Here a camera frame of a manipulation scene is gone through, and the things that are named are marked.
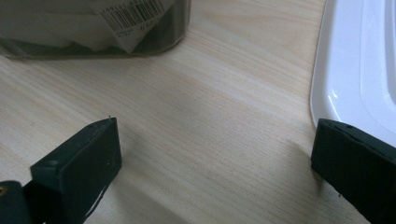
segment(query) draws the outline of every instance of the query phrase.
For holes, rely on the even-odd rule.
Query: wooden table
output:
[[[367,223],[310,169],[324,4],[193,1],[147,58],[0,57],[0,179],[111,116],[123,166],[86,223]]]

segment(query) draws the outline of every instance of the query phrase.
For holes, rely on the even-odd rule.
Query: black clamp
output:
[[[83,223],[120,168],[117,120],[92,123],[34,164],[26,186],[0,182],[0,222]]]

